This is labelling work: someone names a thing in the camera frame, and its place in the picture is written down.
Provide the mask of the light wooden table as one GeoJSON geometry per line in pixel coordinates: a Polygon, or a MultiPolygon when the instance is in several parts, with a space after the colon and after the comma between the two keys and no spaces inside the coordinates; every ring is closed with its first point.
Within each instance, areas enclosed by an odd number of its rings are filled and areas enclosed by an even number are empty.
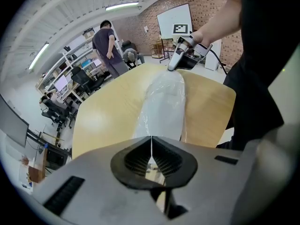
{"type": "MultiPolygon", "coordinates": [[[[72,158],[132,138],[146,89],[162,65],[145,63],[112,80],[79,107],[74,125],[72,158]]],[[[180,70],[186,86],[185,123],[181,140],[216,147],[231,117],[233,89],[180,70]]]]}

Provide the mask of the person's black clothed torso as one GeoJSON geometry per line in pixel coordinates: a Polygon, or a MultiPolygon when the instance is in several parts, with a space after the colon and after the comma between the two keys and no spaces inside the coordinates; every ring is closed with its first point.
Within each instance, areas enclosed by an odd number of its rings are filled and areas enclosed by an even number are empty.
{"type": "Polygon", "coordinates": [[[241,0],[243,53],[224,81],[236,92],[228,123],[234,133],[220,148],[243,150],[283,125],[268,88],[300,43],[299,12],[300,0],[241,0]]]}

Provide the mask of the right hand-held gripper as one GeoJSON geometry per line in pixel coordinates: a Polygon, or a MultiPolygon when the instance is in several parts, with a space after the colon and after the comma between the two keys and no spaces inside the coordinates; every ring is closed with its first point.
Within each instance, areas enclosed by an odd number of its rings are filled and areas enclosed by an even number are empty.
{"type": "Polygon", "coordinates": [[[173,38],[176,38],[176,47],[167,69],[192,69],[199,61],[204,59],[212,48],[197,43],[188,24],[174,24],[173,38]]]}

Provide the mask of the white shelf unit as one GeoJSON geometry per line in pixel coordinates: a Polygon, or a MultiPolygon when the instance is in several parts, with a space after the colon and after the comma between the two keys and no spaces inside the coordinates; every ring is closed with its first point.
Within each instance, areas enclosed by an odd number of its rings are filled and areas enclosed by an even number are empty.
{"type": "Polygon", "coordinates": [[[101,64],[92,51],[92,38],[98,31],[98,26],[87,29],[54,56],[49,69],[42,74],[36,84],[36,89],[41,94],[55,88],[54,84],[61,76],[68,76],[73,67],[91,70],[101,64]]]}

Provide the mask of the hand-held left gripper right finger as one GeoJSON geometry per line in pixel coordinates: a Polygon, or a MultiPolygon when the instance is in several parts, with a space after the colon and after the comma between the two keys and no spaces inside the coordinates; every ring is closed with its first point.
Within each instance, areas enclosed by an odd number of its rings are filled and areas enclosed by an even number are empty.
{"type": "Polygon", "coordinates": [[[153,137],[153,157],[165,177],[164,214],[173,224],[234,225],[255,163],[243,151],[214,149],[153,137]]]}

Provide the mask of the computer monitor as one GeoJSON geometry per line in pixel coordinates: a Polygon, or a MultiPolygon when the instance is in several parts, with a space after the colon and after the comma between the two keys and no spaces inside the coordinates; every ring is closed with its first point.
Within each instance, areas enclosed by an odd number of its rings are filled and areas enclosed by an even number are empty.
{"type": "Polygon", "coordinates": [[[68,81],[64,75],[62,75],[55,83],[54,86],[58,92],[61,92],[61,90],[66,87],[68,84],[68,81]]]}

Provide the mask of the black office chair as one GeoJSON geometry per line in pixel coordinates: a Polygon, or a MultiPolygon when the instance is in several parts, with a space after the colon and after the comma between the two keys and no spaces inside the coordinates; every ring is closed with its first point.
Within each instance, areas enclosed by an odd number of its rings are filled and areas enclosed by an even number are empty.
{"type": "Polygon", "coordinates": [[[122,51],[125,52],[129,48],[132,48],[132,49],[138,51],[138,49],[136,48],[136,45],[134,43],[132,43],[130,40],[124,41],[121,46],[122,51]]]}
{"type": "Polygon", "coordinates": [[[93,80],[80,67],[73,68],[71,73],[71,79],[78,83],[88,95],[100,89],[100,86],[105,80],[105,76],[100,76],[96,80],[93,80]]]}
{"type": "Polygon", "coordinates": [[[55,104],[55,109],[49,109],[47,112],[41,112],[41,115],[49,118],[52,121],[52,124],[58,124],[57,131],[59,132],[62,126],[66,127],[66,121],[69,120],[68,127],[71,129],[71,123],[75,121],[78,110],[73,107],[73,102],[65,104],[66,107],[63,108],[55,104]]]}

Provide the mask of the whiteboard on stand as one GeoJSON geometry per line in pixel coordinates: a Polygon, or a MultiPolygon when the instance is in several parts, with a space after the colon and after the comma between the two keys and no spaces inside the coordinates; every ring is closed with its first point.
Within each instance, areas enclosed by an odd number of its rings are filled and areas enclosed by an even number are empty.
{"type": "Polygon", "coordinates": [[[180,36],[189,35],[193,31],[189,4],[180,5],[157,15],[159,32],[163,46],[164,58],[169,60],[180,36]]]}

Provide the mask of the ceiling tube lamp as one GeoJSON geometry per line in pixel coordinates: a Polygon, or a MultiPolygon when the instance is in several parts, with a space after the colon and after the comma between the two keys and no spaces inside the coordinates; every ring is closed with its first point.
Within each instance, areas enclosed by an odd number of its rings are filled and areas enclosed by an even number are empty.
{"type": "Polygon", "coordinates": [[[122,3],[122,4],[106,7],[105,10],[111,11],[111,10],[115,10],[115,9],[119,9],[119,8],[127,8],[127,7],[137,6],[138,4],[139,4],[139,2],[122,3]]]}
{"type": "Polygon", "coordinates": [[[28,70],[32,70],[34,68],[35,64],[37,63],[39,58],[43,55],[43,53],[48,48],[48,46],[49,46],[48,42],[43,45],[43,47],[39,50],[39,52],[37,53],[37,55],[35,56],[35,58],[31,62],[31,64],[29,65],[28,70]]]}

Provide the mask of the person's right forearm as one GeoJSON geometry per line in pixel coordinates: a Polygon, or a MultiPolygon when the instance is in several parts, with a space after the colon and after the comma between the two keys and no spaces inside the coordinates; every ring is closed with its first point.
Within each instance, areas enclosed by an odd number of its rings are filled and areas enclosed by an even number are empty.
{"type": "Polygon", "coordinates": [[[240,30],[241,0],[227,0],[221,9],[191,36],[208,47],[213,42],[240,30]]]}

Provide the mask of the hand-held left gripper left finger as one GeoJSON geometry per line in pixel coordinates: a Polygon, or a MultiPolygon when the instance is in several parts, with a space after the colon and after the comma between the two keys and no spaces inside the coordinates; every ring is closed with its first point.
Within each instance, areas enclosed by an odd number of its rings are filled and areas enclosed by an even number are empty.
{"type": "Polygon", "coordinates": [[[167,216],[146,178],[151,139],[137,138],[86,152],[47,177],[32,206],[53,225],[162,225],[167,216]]]}

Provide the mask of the large display on stand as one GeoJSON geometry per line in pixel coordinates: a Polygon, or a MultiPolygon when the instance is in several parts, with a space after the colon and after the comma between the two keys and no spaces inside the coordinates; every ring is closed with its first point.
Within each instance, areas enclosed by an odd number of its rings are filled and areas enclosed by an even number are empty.
{"type": "Polygon", "coordinates": [[[0,130],[12,141],[25,148],[27,139],[38,144],[37,151],[47,149],[46,160],[49,168],[57,170],[66,164],[70,152],[63,150],[35,134],[29,129],[29,124],[23,120],[5,101],[0,94],[0,130]]]}

